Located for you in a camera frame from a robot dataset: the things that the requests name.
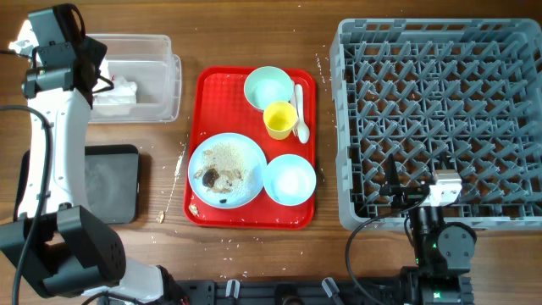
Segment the white napkin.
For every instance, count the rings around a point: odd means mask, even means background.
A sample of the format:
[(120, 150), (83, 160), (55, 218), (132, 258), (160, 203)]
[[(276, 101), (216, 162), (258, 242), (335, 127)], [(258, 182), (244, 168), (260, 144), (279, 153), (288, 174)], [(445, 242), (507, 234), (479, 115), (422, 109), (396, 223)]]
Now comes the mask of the white napkin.
[(100, 66), (101, 79), (93, 88), (95, 104), (133, 104), (136, 103), (137, 84), (126, 80), (122, 75), (109, 71), (108, 61), (104, 60)]

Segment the light blue bowl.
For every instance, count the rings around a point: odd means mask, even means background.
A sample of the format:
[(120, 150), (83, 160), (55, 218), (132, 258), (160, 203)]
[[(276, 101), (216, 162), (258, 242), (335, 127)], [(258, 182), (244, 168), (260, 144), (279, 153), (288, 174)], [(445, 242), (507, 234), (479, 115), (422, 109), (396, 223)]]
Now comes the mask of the light blue bowl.
[(306, 202), (315, 192), (314, 167), (303, 157), (283, 154), (274, 158), (263, 173), (263, 187), (276, 203), (293, 207)]

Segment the white plastic spoon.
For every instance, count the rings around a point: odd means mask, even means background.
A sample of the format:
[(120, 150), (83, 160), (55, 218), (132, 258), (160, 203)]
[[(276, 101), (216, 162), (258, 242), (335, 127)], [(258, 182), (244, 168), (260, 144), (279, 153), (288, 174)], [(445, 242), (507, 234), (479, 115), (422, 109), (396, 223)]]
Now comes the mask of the white plastic spoon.
[(303, 88), (300, 84), (294, 86), (294, 92), (296, 96), (296, 109), (298, 113), (298, 122), (296, 125), (296, 133), (302, 144), (306, 144), (310, 137), (310, 130), (304, 120), (304, 100), (303, 100)]

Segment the yellow plastic cup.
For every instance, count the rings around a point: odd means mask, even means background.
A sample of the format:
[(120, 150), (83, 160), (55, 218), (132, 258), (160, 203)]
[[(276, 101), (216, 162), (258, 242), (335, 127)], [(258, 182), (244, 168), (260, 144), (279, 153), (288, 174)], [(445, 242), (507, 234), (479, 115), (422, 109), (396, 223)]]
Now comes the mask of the yellow plastic cup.
[(271, 103), (263, 112), (263, 122), (266, 130), (269, 136), (275, 140), (287, 138), (297, 120), (296, 108), (285, 101)]

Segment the mint green bowl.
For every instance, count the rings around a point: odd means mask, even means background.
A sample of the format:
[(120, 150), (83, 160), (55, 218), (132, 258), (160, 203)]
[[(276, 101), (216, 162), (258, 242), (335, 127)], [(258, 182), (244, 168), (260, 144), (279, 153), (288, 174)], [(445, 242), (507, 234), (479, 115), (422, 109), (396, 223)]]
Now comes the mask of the mint green bowl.
[(263, 112), (271, 103), (289, 102), (294, 94), (294, 83), (284, 70), (263, 66), (246, 77), (243, 91), (246, 100), (256, 110)]

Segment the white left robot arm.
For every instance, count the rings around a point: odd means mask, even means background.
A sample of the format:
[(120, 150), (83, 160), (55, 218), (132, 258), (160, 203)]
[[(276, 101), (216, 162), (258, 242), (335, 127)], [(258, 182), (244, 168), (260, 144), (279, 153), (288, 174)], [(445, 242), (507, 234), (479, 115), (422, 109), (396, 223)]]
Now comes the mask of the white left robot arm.
[(86, 34), (72, 3), (28, 19), (37, 40), (22, 82), (31, 120), (28, 176), (14, 220), (1, 228), (2, 253), (16, 269), (13, 303), (22, 282), (43, 298), (179, 301), (167, 270), (128, 258), (119, 235), (88, 205), (85, 140), (106, 46)]

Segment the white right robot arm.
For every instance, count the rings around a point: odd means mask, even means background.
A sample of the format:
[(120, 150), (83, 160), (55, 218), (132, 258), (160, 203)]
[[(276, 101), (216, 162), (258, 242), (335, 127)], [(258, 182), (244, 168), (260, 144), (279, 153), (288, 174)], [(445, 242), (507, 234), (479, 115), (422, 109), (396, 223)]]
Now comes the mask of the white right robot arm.
[(404, 267), (395, 283), (394, 304), (473, 304), (471, 269), (477, 236), (460, 222), (445, 222), (444, 208), (462, 191), (461, 176), (440, 156), (441, 169), (420, 186), (402, 186), (393, 156), (387, 158), (385, 183), (379, 193), (392, 197), (411, 222), (415, 267)]

